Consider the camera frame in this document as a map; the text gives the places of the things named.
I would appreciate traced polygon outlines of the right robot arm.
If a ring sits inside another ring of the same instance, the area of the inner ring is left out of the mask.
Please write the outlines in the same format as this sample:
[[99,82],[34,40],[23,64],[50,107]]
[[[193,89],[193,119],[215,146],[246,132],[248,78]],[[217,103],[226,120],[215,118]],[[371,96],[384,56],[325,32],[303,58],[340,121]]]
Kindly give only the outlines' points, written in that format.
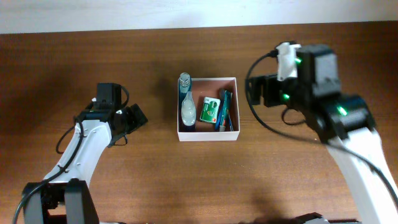
[[273,75],[247,74],[245,95],[250,108],[284,105],[303,114],[338,165],[361,223],[397,222],[397,186],[388,168],[376,122],[358,95],[341,90],[338,61],[324,44],[283,42],[267,57],[275,58]]

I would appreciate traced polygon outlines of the blue disposable razor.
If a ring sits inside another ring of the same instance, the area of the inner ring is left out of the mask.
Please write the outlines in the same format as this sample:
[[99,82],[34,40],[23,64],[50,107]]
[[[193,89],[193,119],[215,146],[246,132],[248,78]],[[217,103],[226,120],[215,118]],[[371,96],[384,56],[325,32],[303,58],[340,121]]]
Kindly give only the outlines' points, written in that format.
[[220,128],[222,110],[223,110],[223,106],[220,105],[220,108],[218,110],[218,116],[217,116],[216,124],[215,124],[215,131],[219,131],[219,128]]

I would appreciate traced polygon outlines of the purple foam soap pump bottle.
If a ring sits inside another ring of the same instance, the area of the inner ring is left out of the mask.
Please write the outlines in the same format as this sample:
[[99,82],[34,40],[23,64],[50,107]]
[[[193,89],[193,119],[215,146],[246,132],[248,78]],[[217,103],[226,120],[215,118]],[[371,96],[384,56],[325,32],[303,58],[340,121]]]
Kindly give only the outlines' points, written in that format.
[[192,92],[188,91],[185,99],[182,101],[181,117],[186,132],[195,131],[196,108]]

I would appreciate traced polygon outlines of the blue toothbrush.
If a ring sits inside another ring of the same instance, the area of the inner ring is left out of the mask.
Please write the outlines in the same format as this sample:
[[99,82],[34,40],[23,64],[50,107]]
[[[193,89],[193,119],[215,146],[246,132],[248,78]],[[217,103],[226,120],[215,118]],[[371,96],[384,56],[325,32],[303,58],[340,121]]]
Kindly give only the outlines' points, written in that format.
[[[224,91],[224,89],[221,89],[220,90],[220,97],[221,97],[221,99],[222,99],[222,105],[223,105],[223,91]],[[230,115],[230,109],[229,109],[229,121],[227,122],[227,125],[226,125],[226,127],[229,127],[229,130],[230,131],[234,131],[234,129],[233,129],[233,124],[232,124],[232,121],[231,121],[231,115]]]

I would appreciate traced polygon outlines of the small toothpaste tube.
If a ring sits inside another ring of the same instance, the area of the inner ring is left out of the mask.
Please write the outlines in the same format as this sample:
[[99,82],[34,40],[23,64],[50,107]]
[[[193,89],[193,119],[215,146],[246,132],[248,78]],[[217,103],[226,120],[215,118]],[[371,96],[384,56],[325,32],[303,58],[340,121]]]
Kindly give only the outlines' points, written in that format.
[[231,105],[232,93],[228,90],[223,91],[223,107],[220,111],[220,124],[219,132],[224,132],[226,130],[227,122],[229,121],[229,109]]

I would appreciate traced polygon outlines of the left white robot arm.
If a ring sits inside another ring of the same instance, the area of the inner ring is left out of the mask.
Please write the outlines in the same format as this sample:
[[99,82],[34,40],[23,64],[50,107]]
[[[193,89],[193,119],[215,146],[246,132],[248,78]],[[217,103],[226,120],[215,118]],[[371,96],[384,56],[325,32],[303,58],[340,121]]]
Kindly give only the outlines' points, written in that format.
[[99,83],[96,97],[74,118],[73,137],[53,169],[40,182],[29,182],[12,221],[24,214],[25,223],[99,223],[89,186],[107,147],[118,145],[148,119],[137,104],[122,99],[127,89]]

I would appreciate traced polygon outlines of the pink cardboard box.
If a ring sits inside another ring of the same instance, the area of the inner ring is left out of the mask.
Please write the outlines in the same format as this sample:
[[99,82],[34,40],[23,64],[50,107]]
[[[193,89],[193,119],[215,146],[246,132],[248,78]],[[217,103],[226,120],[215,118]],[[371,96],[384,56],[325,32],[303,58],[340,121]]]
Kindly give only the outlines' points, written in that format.
[[[215,131],[215,125],[199,120],[203,108],[204,97],[219,98],[220,90],[228,90],[233,93],[231,99],[231,122],[233,131],[226,127],[226,131]],[[238,88],[235,77],[222,78],[192,78],[192,93],[197,109],[197,121],[194,132],[186,132],[180,117],[179,105],[177,105],[177,134],[179,141],[236,141],[240,134]]]

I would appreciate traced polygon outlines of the teal mouthwash bottle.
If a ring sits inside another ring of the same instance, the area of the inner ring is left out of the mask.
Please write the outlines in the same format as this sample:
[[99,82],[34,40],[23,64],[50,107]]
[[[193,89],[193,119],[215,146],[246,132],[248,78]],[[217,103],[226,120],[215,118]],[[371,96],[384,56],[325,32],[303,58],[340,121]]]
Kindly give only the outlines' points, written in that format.
[[178,101],[180,104],[185,99],[187,93],[191,90],[191,86],[191,76],[186,72],[181,73],[178,79]]

